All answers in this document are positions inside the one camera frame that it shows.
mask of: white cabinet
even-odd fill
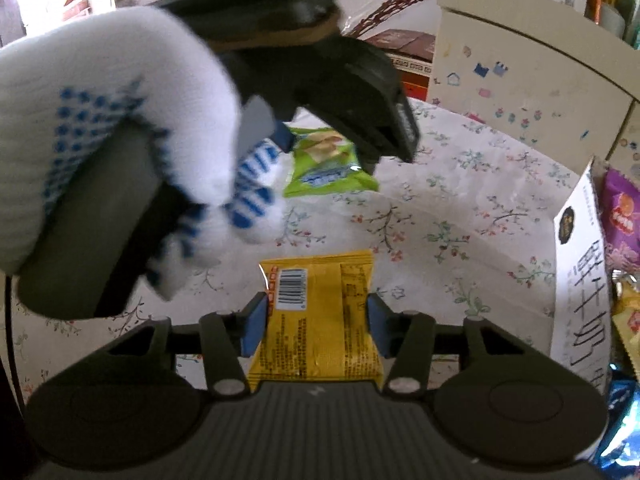
[[[638,101],[633,104],[609,162],[640,186],[640,103]]]
[[[565,54],[448,10],[438,32],[429,100],[577,173],[592,155],[607,157],[632,103],[618,86]]]

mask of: table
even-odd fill
[[[375,253],[372,289],[392,309],[418,310],[447,324],[484,316],[548,352],[552,219],[578,176],[488,126],[411,104],[422,132],[415,164],[383,159],[375,174],[380,192],[290,199],[277,237],[259,246],[231,242],[220,264],[194,274],[173,301],[160,300],[141,280],[126,312],[110,319],[46,319],[16,302],[14,345],[25,397],[150,316],[181,324],[242,308],[264,287],[262,259],[365,248]],[[308,113],[295,123],[320,124]],[[280,186],[290,167],[290,158],[282,159]],[[454,368],[446,359],[438,366],[436,385]],[[204,386],[199,356],[180,356],[177,371]]]

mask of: gloved hand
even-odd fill
[[[269,187],[278,158],[268,105],[241,107],[207,45],[152,7],[72,22],[0,50],[0,269],[15,274],[70,179],[125,118],[146,124],[156,167],[198,206],[149,261],[170,298],[210,267],[228,236],[268,236],[281,217]]]

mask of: sticker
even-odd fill
[[[277,310],[306,310],[306,269],[282,269],[276,284]]]
[[[518,138],[518,140],[519,140],[520,142],[524,142],[525,144],[530,144],[531,146],[533,146],[534,144],[536,144],[536,143],[538,142],[538,140],[537,140],[537,139],[531,139],[531,140],[527,139],[527,137],[526,137],[524,134],[522,134],[522,135]]]
[[[447,84],[449,86],[460,86],[460,76],[455,72],[451,72],[447,76]]]
[[[494,66],[494,74],[498,77],[505,75],[508,70],[509,69],[505,67],[504,63],[501,63],[500,61],[498,61]]]
[[[478,121],[479,123],[486,124],[486,121],[481,119],[481,117],[476,113],[467,112],[465,114],[465,117],[468,118],[468,119],[473,119],[474,121]]]
[[[634,152],[636,152],[636,150],[638,149],[638,143],[635,142],[634,140],[632,140],[631,142],[629,142],[626,139],[620,139],[618,141],[618,143],[620,144],[620,146],[622,146],[623,148],[630,148],[632,149]],[[640,153],[636,152],[634,153],[634,160],[640,160]]]
[[[480,77],[486,77],[489,72],[489,67],[482,66],[480,63],[476,65],[474,72],[477,73]]]

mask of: green snack bag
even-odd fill
[[[353,143],[334,129],[290,130],[296,142],[293,174],[284,196],[378,190],[378,181],[360,167]]]

